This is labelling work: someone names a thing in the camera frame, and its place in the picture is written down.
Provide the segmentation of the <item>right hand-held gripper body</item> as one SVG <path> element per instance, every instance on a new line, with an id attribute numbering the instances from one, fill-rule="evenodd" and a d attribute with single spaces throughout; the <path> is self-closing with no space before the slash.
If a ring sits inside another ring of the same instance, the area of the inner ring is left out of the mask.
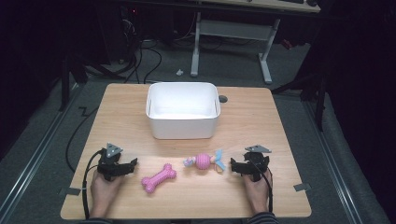
<path id="1" fill-rule="evenodd" d="M 265 156 L 265 153 L 271 153 L 271 150 L 261 145 L 255 145 L 246 147 L 246 151 L 244 159 L 247 162 L 253 181 L 257 182 L 268 169 L 269 157 Z"/>

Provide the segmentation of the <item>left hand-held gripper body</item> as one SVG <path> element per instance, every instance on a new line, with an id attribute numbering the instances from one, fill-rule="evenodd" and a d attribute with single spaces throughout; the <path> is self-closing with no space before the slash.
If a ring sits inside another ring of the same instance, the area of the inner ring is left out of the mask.
<path id="1" fill-rule="evenodd" d="M 101 158 L 98 162 L 98 172 L 102 174 L 107 181 L 111 181 L 116 176 L 122 176 L 122 168 L 119 164 L 122 148 L 111 143 L 106 144 L 102 149 Z"/>

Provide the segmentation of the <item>pink spiky bone toy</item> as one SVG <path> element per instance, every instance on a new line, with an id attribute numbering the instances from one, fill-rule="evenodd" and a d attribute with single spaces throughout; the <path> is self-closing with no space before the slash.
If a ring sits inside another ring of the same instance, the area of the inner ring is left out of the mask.
<path id="1" fill-rule="evenodd" d="M 166 163 L 156 175 L 143 177 L 141 184 L 146 193 L 152 193 L 163 181 L 176 177 L 177 172 L 173 169 L 173 166 L 170 163 Z"/>

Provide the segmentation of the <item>pink ball rope toy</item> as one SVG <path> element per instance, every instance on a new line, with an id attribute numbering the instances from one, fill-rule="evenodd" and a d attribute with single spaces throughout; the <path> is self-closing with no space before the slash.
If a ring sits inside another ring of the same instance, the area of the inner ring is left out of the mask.
<path id="1" fill-rule="evenodd" d="M 222 150 L 218 149 L 213 155 L 200 153 L 193 157 L 188 157 L 183 161 L 185 167 L 195 165 L 199 170 L 207 170 L 212 167 L 216 172 L 222 173 L 226 166 L 222 162 Z"/>

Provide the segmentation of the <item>white plastic bin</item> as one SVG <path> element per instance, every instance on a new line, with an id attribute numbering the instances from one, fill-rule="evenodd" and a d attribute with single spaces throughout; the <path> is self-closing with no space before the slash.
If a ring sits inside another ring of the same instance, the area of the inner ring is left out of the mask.
<path id="1" fill-rule="evenodd" d="M 211 138 L 220 115 L 218 89 L 207 82 L 152 84 L 146 115 L 157 139 Z"/>

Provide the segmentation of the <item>person's right hand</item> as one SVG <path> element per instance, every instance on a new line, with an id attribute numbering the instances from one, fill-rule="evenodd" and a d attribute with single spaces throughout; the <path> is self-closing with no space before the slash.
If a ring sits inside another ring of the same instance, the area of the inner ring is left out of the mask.
<path id="1" fill-rule="evenodd" d="M 252 181 L 249 175 L 242 175 L 242 177 L 252 214 L 256 215 L 260 212 L 268 212 L 270 191 L 273 186 L 271 172 L 267 170 L 257 182 Z"/>

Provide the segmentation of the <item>person's left hand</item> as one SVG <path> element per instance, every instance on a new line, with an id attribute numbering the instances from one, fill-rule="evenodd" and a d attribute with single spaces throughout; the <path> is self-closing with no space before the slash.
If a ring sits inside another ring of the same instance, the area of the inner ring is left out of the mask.
<path id="1" fill-rule="evenodd" d="M 97 171 L 93 173 L 91 183 L 92 209 L 90 218 L 105 218 L 111 205 L 117 197 L 123 176 L 117 176 L 111 181 L 107 181 L 104 176 Z"/>

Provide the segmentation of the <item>black metal stand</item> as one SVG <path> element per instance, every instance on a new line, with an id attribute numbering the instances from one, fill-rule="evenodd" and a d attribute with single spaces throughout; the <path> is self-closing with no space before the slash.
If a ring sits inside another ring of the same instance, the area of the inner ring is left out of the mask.
<path id="1" fill-rule="evenodd" d="M 83 58 L 77 54 L 68 54 L 62 60 L 62 96 L 61 96 L 61 111 L 65 111 L 70 101 L 70 77 L 77 82 L 77 84 L 86 84 L 88 76 L 85 72 Z"/>
<path id="2" fill-rule="evenodd" d="M 285 85 L 271 90 L 271 93 L 280 94 L 286 90 L 301 90 L 300 99 L 302 101 L 315 101 L 316 107 L 314 110 L 314 122 L 317 128 L 322 132 L 322 116 L 325 109 L 326 77 L 321 74 L 311 74 L 305 77 L 298 77 Z"/>

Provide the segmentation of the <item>wooden desk with grey legs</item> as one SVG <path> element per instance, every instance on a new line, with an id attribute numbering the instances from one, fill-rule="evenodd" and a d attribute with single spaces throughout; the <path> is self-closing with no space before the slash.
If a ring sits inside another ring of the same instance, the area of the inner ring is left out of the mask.
<path id="1" fill-rule="evenodd" d="M 316 0 L 191 0 L 197 7 L 233 7 L 234 9 L 268 9 L 270 12 L 303 13 L 316 15 L 321 11 Z M 249 24 L 225 19 L 203 19 L 195 16 L 194 50 L 191 58 L 191 76 L 199 74 L 200 39 L 202 35 L 263 41 L 263 52 L 258 54 L 265 84 L 273 82 L 267 57 L 273 45 L 281 19 L 275 17 L 271 24 Z"/>

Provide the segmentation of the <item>metal floor rail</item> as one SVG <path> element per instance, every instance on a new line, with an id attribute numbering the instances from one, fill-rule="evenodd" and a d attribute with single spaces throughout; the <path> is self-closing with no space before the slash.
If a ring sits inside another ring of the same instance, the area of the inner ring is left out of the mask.
<path id="1" fill-rule="evenodd" d="M 332 179 L 333 185 L 337 192 L 338 198 L 346 212 L 346 216 L 349 220 L 349 224 L 362 224 L 361 215 L 358 211 L 358 208 L 352 198 L 351 192 L 345 179 L 342 177 L 342 174 L 336 164 L 336 160 L 332 155 L 331 148 L 327 142 L 327 139 L 316 124 L 315 120 L 315 112 L 310 103 L 303 103 L 304 111 L 307 114 L 311 126 L 315 130 L 317 139 L 319 140 L 320 148 L 325 160 L 325 163 L 328 167 L 329 175 Z"/>
<path id="2" fill-rule="evenodd" d="M 7 224 L 50 149 L 70 105 L 83 86 L 73 84 L 70 101 L 61 111 L 61 87 L 38 108 L 6 157 L 0 161 L 0 224 Z"/>

